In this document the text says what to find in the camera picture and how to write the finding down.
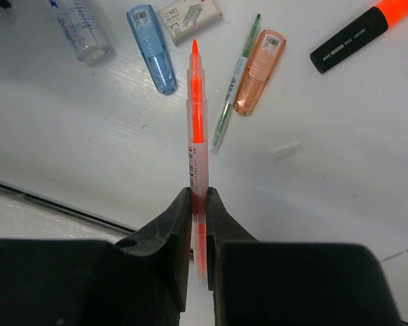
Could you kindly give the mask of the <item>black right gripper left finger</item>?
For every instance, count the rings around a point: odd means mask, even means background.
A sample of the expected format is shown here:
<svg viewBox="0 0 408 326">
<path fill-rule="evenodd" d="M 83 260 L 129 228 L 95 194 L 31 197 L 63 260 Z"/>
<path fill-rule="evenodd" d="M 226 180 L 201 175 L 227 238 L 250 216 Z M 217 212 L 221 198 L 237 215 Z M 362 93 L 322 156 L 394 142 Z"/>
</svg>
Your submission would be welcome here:
<svg viewBox="0 0 408 326">
<path fill-rule="evenodd" d="M 0 325 L 178 325 L 191 191 L 116 243 L 0 238 Z"/>
</svg>

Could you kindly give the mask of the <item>clear pen cap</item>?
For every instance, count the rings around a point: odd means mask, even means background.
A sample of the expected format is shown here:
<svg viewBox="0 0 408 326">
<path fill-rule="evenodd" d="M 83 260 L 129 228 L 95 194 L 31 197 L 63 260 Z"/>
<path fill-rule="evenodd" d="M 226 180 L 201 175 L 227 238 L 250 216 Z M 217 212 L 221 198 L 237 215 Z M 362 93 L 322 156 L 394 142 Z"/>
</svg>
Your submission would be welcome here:
<svg viewBox="0 0 408 326">
<path fill-rule="evenodd" d="M 274 162 L 280 162 L 290 158 L 303 151 L 303 146 L 300 143 L 293 143 L 272 151 L 270 156 Z"/>
</svg>

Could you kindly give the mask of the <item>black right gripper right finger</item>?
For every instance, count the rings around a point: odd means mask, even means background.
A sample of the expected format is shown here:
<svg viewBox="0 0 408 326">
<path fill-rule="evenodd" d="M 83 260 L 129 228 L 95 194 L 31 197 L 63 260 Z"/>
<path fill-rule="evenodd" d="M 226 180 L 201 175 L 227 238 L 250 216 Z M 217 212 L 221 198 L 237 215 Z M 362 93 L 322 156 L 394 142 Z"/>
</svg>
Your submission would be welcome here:
<svg viewBox="0 0 408 326">
<path fill-rule="evenodd" d="M 208 287 L 217 325 L 403 325 L 376 257 L 361 244 L 261 242 L 215 188 L 207 210 Z"/>
</svg>

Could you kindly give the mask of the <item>orange slim highlighter pen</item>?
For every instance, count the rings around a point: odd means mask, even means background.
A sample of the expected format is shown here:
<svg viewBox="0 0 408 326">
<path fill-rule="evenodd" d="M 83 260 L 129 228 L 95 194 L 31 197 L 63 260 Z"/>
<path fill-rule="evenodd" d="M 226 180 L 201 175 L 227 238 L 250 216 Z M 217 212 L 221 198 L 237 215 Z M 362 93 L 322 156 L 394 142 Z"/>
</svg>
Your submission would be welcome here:
<svg viewBox="0 0 408 326">
<path fill-rule="evenodd" d="M 189 68 L 187 70 L 187 89 L 188 172 L 192 192 L 193 259 L 197 280 L 201 286 L 205 286 L 207 284 L 207 223 L 205 203 L 209 188 L 209 160 L 205 72 L 202 67 L 197 40 L 192 42 Z"/>
</svg>

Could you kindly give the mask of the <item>green slim highlighter pen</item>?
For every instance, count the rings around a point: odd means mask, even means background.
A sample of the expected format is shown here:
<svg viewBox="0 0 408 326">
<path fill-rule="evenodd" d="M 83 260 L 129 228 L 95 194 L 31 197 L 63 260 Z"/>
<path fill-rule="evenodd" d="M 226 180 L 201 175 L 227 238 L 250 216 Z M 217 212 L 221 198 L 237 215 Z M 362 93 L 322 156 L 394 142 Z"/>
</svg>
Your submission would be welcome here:
<svg viewBox="0 0 408 326">
<path fill-rule="evenodd" d="M 228 126 L 228 121 L 233 111 L 233 105 L 237 97 L 237 93 L 238 93 L 239 86 L 241 83 L 241 78 L 243 77 L 246 65 L 248 63 L 250 50 L 251 50 L 254 38 L 256 36 L 256 32 L 258 29 L 258 25 L 259 25 L 261 16 L 262 16 L 261 14 L 256 15 L 254 22 L 252 23 L 252 26 L 250 28 L 248 38 L 246 39 L 243 45 L 241 55 L 237 60 L 237 64 L 235 65 L 235 69 L 233 71 L 230 83 L 228 85 L 228 90 L 226 92 L 226 96 L 224 99 L 224 106 L 219 114 L 218 121 L 217 121 L 215 130 L 214 130 L 213 138 L 211 140 L 211 145 L 210 145 L 211 153 L 218 152 L 221 142 L 224 138 L 226 127 Z"/>
</svg>

